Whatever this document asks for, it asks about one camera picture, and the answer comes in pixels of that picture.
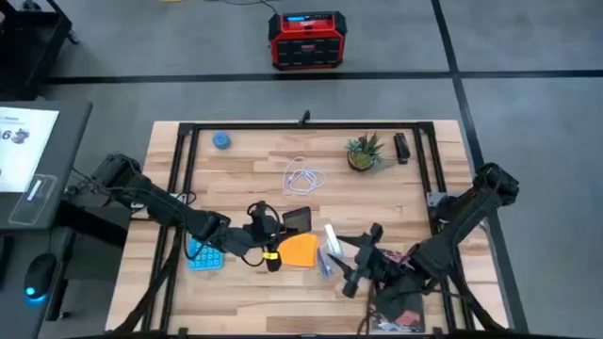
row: blue silicone tray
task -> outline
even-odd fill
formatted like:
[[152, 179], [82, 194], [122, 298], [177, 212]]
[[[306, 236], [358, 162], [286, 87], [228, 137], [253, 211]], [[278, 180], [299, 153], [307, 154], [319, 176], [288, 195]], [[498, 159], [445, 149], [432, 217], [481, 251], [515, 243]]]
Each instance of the blue silicone tray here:
[[[194, 254], [201, 243], [193, 238], [188, 240], [188, 253]], [[224, 253], [205, 245], [195, 260], [188, 260], [190, 270], [220, 269], [224, 265]]]

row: wooden tabletop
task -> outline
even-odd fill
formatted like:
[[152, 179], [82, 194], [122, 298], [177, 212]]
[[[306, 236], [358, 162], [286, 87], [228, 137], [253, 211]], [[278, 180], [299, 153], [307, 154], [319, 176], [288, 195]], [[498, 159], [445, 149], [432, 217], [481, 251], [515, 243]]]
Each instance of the wooden tabletop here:
[[[472, 176], [459, 125], [457, 121], [433, 123], [448, 191], [464, 192], [471, 187]], [[155, 123], [145, 161], [144, 174], [164, 188], [170, 175], [178, 124], [178, 121]], [[260, 200], [274, 206], [279, 213], [310, 206], [313, 232], [320, 237], [324, 236], [325, 223], [332, 223], [337, 234], [359, 235], [373, 222], [379, 222], [384, 228], [379, 247], [406, 252], [430, 236], [412, 131], [402, 130], [412, 153], [408, 165], [397, 165], [395, 160], [392, 136], [399, 130], [379, 130], [385, 144], [382, 152], [386, 168], [356, 173], [347, 164], [345, 144], [364, 132], [372, 131], [227, 131], [232, 147], [220, 151], [212, 144], [213, 132], [202, 131], [192, 181], [198, 199], [192, 206], [221, 212], [232, 219], [232, 225], [249, 223], [245, 211]], [[427, 138], [423, 138], [424, 145], [428, 145]], [[327, 174], [325, 186], [306, 196], [283, 192], [283, 170], [296, 156], [304, 156], [308, 168]], [[429, 150], [426, 156], [431, 159]], [[184, 177], [186, 159], [184, 151], [180, 180]], [[157, 232], [158, 225], [154, 222], [131, 223], [107, 329], [119, 325], [144, 293]], [[476, 228], [460, 248], [465, 276], [474, 295], [496, 321], [507, 325], [486, 233]], [[351, 263], [356, 250], [350, 246], [344, 250], [346, 260]], [[250, 262], [259, 258], [259, 251], [250, 251]], [[280, 271], [269, 273], [265, 266], [246, 266], [231, 254], [226, 254], [220, 270], [191, 271], [181, 254], [170, 333], [180, 327], [187, 327], [189, 333], [195, 334], [355, 333], [365, 312], [367, 284], [361, 285], [355, 299], [348, 299], [341, 293], [343, 282], [341, 275], [323, 280], [316, 268], [283, 266]], [[158, 327], [163, 296], [161, 290], [155, 304], [154, 328]], [[424, 304], [426, 329], [445, 329], [441, 296], [424, 297]], [[458, 301], [455, 312], [457, 323], [462, 326]]]

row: computer mouse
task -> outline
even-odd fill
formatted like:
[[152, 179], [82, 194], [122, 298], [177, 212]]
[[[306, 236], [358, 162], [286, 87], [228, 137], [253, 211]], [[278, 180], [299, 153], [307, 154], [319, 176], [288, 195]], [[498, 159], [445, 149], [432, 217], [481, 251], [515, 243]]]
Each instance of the computer mouse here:
[[31, 300], [43, 299], [53, 279], [57, 258], [53, 253], [41, 254], [34, 258], [25, 273], [24, 291]]

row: small succulent plant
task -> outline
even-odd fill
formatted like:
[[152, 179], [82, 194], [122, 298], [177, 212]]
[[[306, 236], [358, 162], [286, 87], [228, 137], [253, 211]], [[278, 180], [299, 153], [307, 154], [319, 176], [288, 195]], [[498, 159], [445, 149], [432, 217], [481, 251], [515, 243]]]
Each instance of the small succulent plant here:
[[368, 135], [358, 137], [356, 140], [348, 140], [348, 157], [349, 160], [360, 170], [365, 170], [380, 164], [383, 158], [379, 154], [379, 149], [383, 146], [377, 145], [379, 137], [375, 132], [370, 139]]

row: orange object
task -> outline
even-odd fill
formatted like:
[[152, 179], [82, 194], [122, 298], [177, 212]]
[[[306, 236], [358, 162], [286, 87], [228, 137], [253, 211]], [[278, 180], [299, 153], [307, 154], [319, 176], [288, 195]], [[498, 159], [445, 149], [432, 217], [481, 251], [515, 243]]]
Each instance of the orange object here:
[[317, 263], [318, 237], [315, 234], [291, 236], [279, 245], [283, 264], [314, 267]]

